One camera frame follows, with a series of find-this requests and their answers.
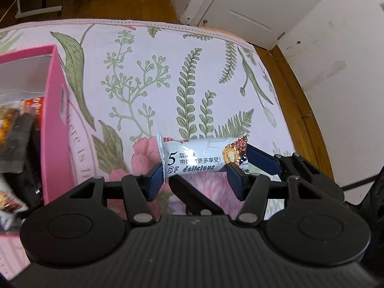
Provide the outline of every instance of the black cable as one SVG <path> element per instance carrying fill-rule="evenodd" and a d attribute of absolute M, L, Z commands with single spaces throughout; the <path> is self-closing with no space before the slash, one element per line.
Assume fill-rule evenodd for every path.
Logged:
<path fill-rule="evenodd" d="M 363 185 L 366 185 L 368 183 L 374 182 L 376 180 L 376 178 L 378 177 L 378 175 L 379 174 L 376 174 L 376 175 L 374 175 L 372 177 L 368 177 L 368 178 L 366 178 L 364 180 L 361 180 L 361 181 L 358 181 L 358 182 L 355 182 L 355 183 L 343 186 L 341 189 L 343 191 L 351 190 L 351 189 L 357 188 L 359 186 L 363 186 Z"/>

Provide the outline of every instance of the bedsheet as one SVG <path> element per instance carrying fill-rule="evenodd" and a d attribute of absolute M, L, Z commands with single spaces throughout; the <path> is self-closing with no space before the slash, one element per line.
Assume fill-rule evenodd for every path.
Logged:
<path fill-rule="evenodd" d="M 0 54 L 56 44 L 69 96 L 75 182 L 120 180 L 160 161 L 154 135 L 238 137 L 269 154 L 294 147 L 270 77 L 252 45 L 221 32 L 142 21 L 69 19 L 0 30 Z M 251 172 L 261 172 L 250 166 Z M 185 176 L 232 217 L 241 207 L 225 173 Z M 124 216 L 121 201 L 109 207 Z M 164 185 L 151 208 L 185 214 Z M 270 200 L 266 217 L 283 207 Z"/>

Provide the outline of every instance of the pink cardboard box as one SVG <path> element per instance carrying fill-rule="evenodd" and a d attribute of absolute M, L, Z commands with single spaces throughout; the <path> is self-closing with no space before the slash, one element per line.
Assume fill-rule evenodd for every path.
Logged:
<path fill-rule="evenodd" d="M 68 143 L 68 88 L 55 45 L 0 55 L 0 104 L 44 96 L 41 166 L 44 204 L 74 187 Z"/>

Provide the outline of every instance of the green leaf pattern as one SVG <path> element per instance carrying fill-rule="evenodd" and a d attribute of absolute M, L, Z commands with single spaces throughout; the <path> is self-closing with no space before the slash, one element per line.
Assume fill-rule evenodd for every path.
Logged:
<path fill-rule="evenodd" d="M 116 169 L 127 171 L 127 167 L 124 163 L 121 138 L 111 126 L 107 126 L 101 120 L 99 120 L 99 123 L 101 124 L 104 141 L 101 141 L 96 136 L 92 135 L 97 160 L 99 162 L 99 169 L 108 174 Z"/>
<path fill-rule="evenodd" d="M 255 66 L 257 66 L 255 58 L 253 57 L 253 52 L 251 50 L 248 50 L 247 48 L 241 47 L 245 55 L 251 60 L 251 63 Z"/>
<path fill-rule="evenodd" d="M 276 102 L 276 104 L 277 105 L 279 105 L 279 107 L 280 107 L 280 103 L 279 103 L 279 100 L 278 100 L 278 98 L 277 98 L 277 94 L 276 94 L 276 91 L 275 91 L 275 88 L 273 87 L 273 85 L 272 85 L 272 81 L 271 81 L 271 79 L 269 78 L 269 76 L 268 76 L 268 74 L 267 74 L 267 72 L 266 72 L 266 70 L 263 68 L 263 66 L 259 63 L 259 66 L 260 66 L 260 69 L 262 70 L 262 72 L 263 72 L 263 79 L 265 80 L 265 81 L 267 81 L 267 83 L 268 83 L 268 85 L 269 85 L 269 91 L 273 94 L 273 96 L 274 96 L 274 98 L 275 98 L 275 102 Z"/>
<path fill-rule="evenodd" d="M 253 57 L 253 53 L 250 50 L 248 50 L 248 49 L 245 49 L 245 48 L 242 48 L 242 49 L 243 49 L 243 51 L 245 51 L 246 56 L 251 59 L 252 64 L 256 66 L 256 61 L 255 61 L 255 59 Z M 248 80 L 250 80 L 252 85 L 253 85 L 253 87 L 255 88 L 257 97 L 259 98 L 259 102 L 260 102 L 260 104 L 261 104 L 261 106 L 263 108 L 263 111 L 264 111 L 264 114 L 265 114 L 266 118 L 268 119 L 268 122 L 272 125 L 272 127 L 274 127 L 276 129 L 277 121 L 275 119 L 275 116 L 273 115 L 273 112 L 269 108 L 264 106 L 264 104 L 263 104 L 263 102 L 262 102 L 260 97 L 262 97 L 264 100 L 266 100 L 268 103 L 270 103 L 272 105 L 273 105 L 273 103 L 268 98 L 268 96 L 266 96 L 266 94 L 263 92 L 263 90 L 261 89 L 261 87 L 257 83 L 255 74 L 253 73 L 251 67 L 248 65 L 248 63 L 247 63 L 243 53 L 240 51 L 239 47 L 237 47 L 237 50 L 239 51 L 240 56 L 241 56 L 241 58 L 243 60 L 243 69 L 244 69 L 244 72 L 245 72 L 245 75 L 246 75 L 245 83 L 240 88 L 240 93 L 241 93 L 242 96 L 245 96 L 245 87 L 246 87 L 246 85 L 248 83 Z"/>
<path fill-rule="evenodd" d="M 202 40 L 202 41 L 208 41 L 208 40 L 213 39 L 213 37 L 206 36 L 204 34 L 197 34 L 197 33 L 186 33 L 183 35 L 184 39 L 188 38 L 188 37 L 196 38 L 196 39 Z"/>
<path fill-rule="evenodd" d="M 226 41 L 225 48 L 226 64 L 224 70 L 222 71 L 223 75 L 218 83 L 225 83 L 231 80 L 237 64 L 235 45 L 230 41 Z"/>
<path fill-rule="evenodd" d="M 152 38 L 155 38 L 157 32 L 161 30 L 161 28 L 159 28 L 159 27 L 153 27 L 153 26 L 147 26 L 147 28 L 148 28 L 148 34 L 149 34 Z"/>
<path fill-rule="evenodd" d="M 181 126 L 179 129 L 180 135 L 183 139 L 189 140 L 197 138 L 196 135 L 193 135 L 197 131 L 196 125 L 191 124 L 195 121 L 195 115 L 193 112 L 195 108 L 193 106 L 194 100 L 190 95 L 195 94 L 195 89 L 193 88 L 196 83 L 194 82 L 195 69 L 197 61 L 200 60 L 200 52 L 202 49 L 195 48 L 194 51 L 191 51 L 190 54 L 186 57 L 184 66 L 180 72 L 179 82 L 181 87 L 177 87 L 177 93 L 179 96 L 176 97 L 176 101 L 181 107 L 177 107 L 177 113 L 179 116 L 176 118 L 177 123 Z"/>
<path fill-rule="evenodd" d="M 135 142 L 143 135 L 146 137 L 152 136 L 152 126 L 153 126 L 153 117 L 155 116 L 155 111 L 152 110 L 151 106 L 148 106 L 143 103 L 143 109 L 133 110 L 134 102 L 136 99 L 141 97 L 146 97 L 148 95 L 145 90 L 152 84 L 156 84 L 157 87 L 166 87 L 169 88 L 170 84 L 166 82 L 166 80 L 170 79 L 170 75 L 168 75 L 169 66 L 163 65 L 166 61 L 165 57 L 156 55 L 152 56 L 153 62 L 147 60 L 144 63 L 141 61 L 137 61 L 138 67 L 141 69 L 143 76 L 141 79 L 139 77 L 135 77 L 133 80 L 133 76 L 126 76 L 122 72 L 117 73 L 118 69 L 124 69 L 124 57 L 126 53 L 132 53 L 132 49 L 130 46 L 126 47 L 127 44 L 132 44 L 134 42 L 134 35 L 131 34 L 130 31 L 123 30 L 118 33 L 118 38 L 115 40 L 120 45 L 119 50 L 113 53 L 107 53 L 107 58 L 104 60 L 104 64 L 107 65 L 107 69 L 112 69 L 113 74 L 111 76 L 107 75 L 105 80 L 101 81 L 102 85 L 106 86 L 105 91 L 108 93 L 110 99 L 116 97 L 119 101 L 126 103 L 128 105 L 129 114 L 120 113 L 116 107 L 112 107 L 112 112 L 110 112 L 109 116 L 111 118 L 118 118 L 118 124 L 116 126 L 117 130 L 121 130 L 121 122 L 125 119 L 131 120 L 139 129 L 139 133 L 137 135 L 132 135 L 129 139 L 132 142 Z M 153 76 L 149 76 L 152 74 L 152 71 L 155 71 L 156 74 Z M 147 127 L 142 127 L 137 119 L 137 114 L 146 118 Z"/>
<path fill-rule="evenodd" d="M 285 156 L 285 157 L 292 156 L 292 153 L 290 151 L 288 151 L 288 150 L 285 150 L 284 152 L 281 152 L 280 148 L 278 148 L 276 146 L 275 142 L 272 142 L 272 145 L 273 145 L 273 154 L 274 155 L 279 154 L 279 155 L 282 155 L 282 156 Z"/>
<path fill-rule="evenodd" d="M 17 34 L 18 30 L 10 33 L 8 30 L 0 32 L 0 54 L 5 54 L 15 49 L 11 49 L 17 40 L 22 36 L 22 32 Z"/>
<path fill-rule="evenodd" d="M 201 100 L 202 105 L 200 105 L 200 110 L 203 114 L 200 114 L 199 117 L 202 124 L 200 123 L 198 127 L 203 134 L 199 134 L 199 138 L 212 137 L 212 135 L 209 136 L 209 133 L 214 131 L 214 126 L 210 125 L 210 123 L 214 121 L 214 118 L 212 117 L 212 110 L 209 107 L 213 105 L 213 98 L 215 96 L 215 92 L 208 91 L 205 92 L 205 99 Z"/>
<path fill-rule="evenodd" d="M 216 137 L 242 137 L 244 134 L 249 134 L 249 129 L 252 123 L 254 109 L 247 112 L 239 111 L 239 115 L 234 115 L 228 119 L 228 123 L 223 126 L 218 126 L 215 129 Z"/>
<path fill-rule="evenodd" d="M 87 108 L 83 92 L 83 74 L 84 74 L 84 51 L 80 43 L 74 38 L 60 32 L 51 31 L 51 35 L 56 38 L 65 51 L 65 74 L 70 85 L 77 104 L 89 125 L 95 129 L 93 116 Z"/>

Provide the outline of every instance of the blue gripper pad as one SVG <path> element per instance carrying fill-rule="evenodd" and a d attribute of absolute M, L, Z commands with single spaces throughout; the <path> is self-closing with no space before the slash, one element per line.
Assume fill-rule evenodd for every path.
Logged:
<path fill-rule="evenodd" d="M 251 189 L 248 175 L 231 162 L 227 164 L 227 180 L 237 199 L 244 201 Z"/>
<path fill-rule="evenodd" d="M 152 201 L 156 198 L 161 186 L 164 183 L 163 165 L 161 163 L 156 164 L 146 175 L 149 179 L 147 186 L 147 201 Z"/>
<path fill-rule="evenodd" d="M 246 155 L 250 164 L 262 169 L 264 172 L 278 176 L 282 174 L 277 158 L 274 158 L 274 156 L 271 156 L 250 144 L 246 147 Z"/>

